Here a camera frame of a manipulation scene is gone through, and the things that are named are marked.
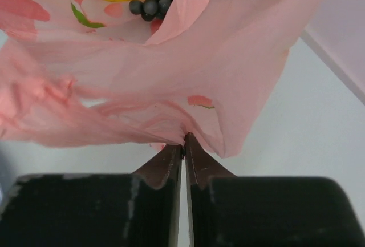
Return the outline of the pink plastic bag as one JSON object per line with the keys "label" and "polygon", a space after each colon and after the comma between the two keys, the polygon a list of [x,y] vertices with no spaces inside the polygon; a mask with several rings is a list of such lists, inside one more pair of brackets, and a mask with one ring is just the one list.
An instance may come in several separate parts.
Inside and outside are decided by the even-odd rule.
{"label": "pink plastic bag", "polygon": [[1,139],[48,147],[242,145],[321,0],[1,0]]}

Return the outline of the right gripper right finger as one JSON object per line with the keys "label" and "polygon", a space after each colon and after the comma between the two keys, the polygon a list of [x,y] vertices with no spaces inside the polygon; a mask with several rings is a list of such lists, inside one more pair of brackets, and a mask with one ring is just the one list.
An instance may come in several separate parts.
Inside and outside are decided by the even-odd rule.
{"label": "right gripper right finger", "polygon": [[191,246],[363,246],[340,185],[327,177],[236,176],[185,137]]}

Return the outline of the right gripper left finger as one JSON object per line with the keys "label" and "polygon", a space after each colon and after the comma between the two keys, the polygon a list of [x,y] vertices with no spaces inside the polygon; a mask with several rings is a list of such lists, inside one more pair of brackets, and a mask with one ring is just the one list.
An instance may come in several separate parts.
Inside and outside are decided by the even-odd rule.
{"label": "right gripper left finger", "polygon": [[176,246],[182,147],[132,173],[21,176],[1,202],[2,246]]}

